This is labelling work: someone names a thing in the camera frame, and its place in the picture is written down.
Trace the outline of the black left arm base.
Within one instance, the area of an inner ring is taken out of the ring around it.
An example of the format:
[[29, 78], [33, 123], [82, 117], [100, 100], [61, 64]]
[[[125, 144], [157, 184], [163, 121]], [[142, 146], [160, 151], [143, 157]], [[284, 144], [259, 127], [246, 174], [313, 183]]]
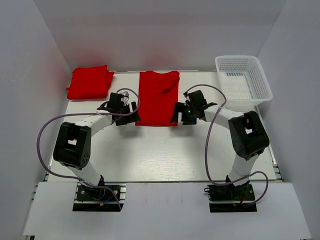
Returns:
[[126, 185], [124, 183], [109, 184], [107, 187], [110, 188], [113, 193], [107, 189], [90, 188], [79, 183], [76, 188], [72, 211], [98, 213], [120, 212], [121, 209], [118, 206], [115, 196], [122, 208], [125, 203]]

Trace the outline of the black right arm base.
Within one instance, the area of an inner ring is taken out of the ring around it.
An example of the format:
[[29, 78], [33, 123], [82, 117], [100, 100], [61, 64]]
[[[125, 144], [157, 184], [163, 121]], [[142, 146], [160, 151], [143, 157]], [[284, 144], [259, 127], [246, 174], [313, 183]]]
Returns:
[[254, 213], [257, 206], [251, 184], [244, 186], [207, 185], [204, 193], [208, 195], [210, 213]]

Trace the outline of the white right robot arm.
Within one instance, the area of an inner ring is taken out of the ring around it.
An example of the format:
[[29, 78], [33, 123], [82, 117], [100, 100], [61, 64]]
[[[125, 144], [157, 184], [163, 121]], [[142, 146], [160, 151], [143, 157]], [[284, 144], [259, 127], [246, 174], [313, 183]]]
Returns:
[[[243, 185], [249, 183], [251, 176], [262, 174], [252, 172], [259, 156], [270, 145], [269, 137], [255, 111], [238, 112], [224, 108], [214, 102], [207, 102], [200, 90], [185, 93], [185, 102], [174, 104], [171, 123], [181, 121], [183, 125], [196, 125], [197, 120], [210, 123], [204, 145], [204, 164], [208, 180], [216, 186], [226, 186], [226, 195], [236, 200], [244, 193]], [[217, 124], [229, 130], [231, 143], [235, 152], [232, 168], [225, 178], [225, 183], [214, 181], [209, 172], [208, 152], [213, 125]]]

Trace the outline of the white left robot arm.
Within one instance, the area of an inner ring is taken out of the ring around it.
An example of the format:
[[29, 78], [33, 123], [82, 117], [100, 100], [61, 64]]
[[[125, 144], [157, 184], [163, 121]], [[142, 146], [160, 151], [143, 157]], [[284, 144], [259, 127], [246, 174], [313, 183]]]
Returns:
[[140, 102], [131, 102], [129, 88], [121, 88], [109, 95], [109, 100], [101, 104], [95, 113], [60, 126], [53, 159], [71, 170], [76, 178], [87, 185], [88, 193], [99, 200], [105, 196], [104, 178], [90, 163], [92, 137], [101, 130], [115, 125], [123, 126], [139, 122]]

